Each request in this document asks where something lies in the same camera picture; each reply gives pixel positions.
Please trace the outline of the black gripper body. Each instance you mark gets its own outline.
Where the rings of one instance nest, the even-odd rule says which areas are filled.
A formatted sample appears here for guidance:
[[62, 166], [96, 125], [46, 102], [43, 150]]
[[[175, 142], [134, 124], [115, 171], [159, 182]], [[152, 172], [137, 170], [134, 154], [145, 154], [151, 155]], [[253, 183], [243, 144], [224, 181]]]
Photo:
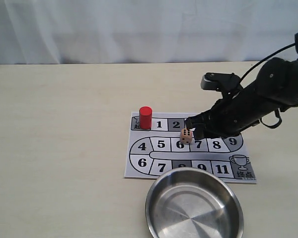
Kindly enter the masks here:
[[218, 100], [209, 110], [200, 113], [203, 126], [213, 127], [229, 137], [259, 123], [261, 97], [256, 94], [238, 94], [230, 101]]

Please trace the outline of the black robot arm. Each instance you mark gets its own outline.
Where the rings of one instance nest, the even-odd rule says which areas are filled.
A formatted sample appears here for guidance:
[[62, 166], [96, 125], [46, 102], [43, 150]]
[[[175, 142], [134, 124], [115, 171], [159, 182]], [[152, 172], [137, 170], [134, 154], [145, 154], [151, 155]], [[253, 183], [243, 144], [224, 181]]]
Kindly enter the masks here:
[[222, 98], [209, 110], [185, 120], [196, 139], [236, 136], [271, 112], [278, 117], [298, 107], [298, 59], [273, 58], [249, 85], [242, 87], [239, 81], [234, 73], [208, 72], [203, 76], [202, 89], [221, 92]]

